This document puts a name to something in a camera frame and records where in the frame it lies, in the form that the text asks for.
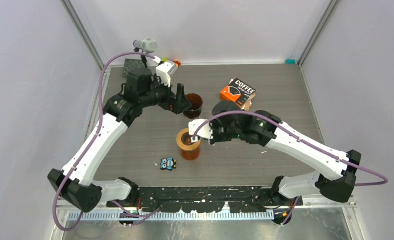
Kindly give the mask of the orange coffee filter box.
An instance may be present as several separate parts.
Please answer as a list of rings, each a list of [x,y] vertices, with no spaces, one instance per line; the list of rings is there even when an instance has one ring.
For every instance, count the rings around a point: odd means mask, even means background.
[[[252,100],[256,97],[256,89],[239,78],[233,78],[220,91],[220,100],[235,103],[241,110],[249,111]]]

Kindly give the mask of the amber glass carafe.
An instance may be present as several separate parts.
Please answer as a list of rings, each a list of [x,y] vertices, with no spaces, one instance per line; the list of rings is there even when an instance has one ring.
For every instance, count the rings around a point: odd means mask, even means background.
[[[180,155],[184,160],[194,161],[200,156],[200,149],[196,148],[195,150],[192,150],[192,151],[186,151],[186,150],[181,149]]]

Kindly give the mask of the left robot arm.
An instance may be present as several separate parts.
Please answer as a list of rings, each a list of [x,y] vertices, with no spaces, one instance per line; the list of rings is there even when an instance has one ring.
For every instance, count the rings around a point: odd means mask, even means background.
[[[103,202],[120,201],[126,207],[138,202],[138,186],[131,180],[120,177],[96,181],[94,176],[109,150],[145,108],[159,106],[176,115],[191,108],[183,84],[172,91],[171,80],[177,68],[165,62],[156,67],[155,73],[145,67],[128,73],[121,91],[107,100],[102,119],[79,152],[61,170],[52,169],[48,174],[59,196],[84,213]]]

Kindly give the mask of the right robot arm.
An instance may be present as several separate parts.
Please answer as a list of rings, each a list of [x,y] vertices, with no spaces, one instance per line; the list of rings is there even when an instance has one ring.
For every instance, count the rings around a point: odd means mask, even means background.
[[[212,114],[230,111],[240,113],[221,116],[210,122],[213,131],[211,144],[240,139],[250,145],[285,153],[314,169],[314,172],[303,175],[276,177],[270,192],[273,203],[284,205],[298,196],[317,194],[338,203],[346,203],[350,199],[356,186],[356,167],[361,162],[361,153],[329,148],[296,131],[276,115],[264,110],[241,110],[231,101],[220,101]]]

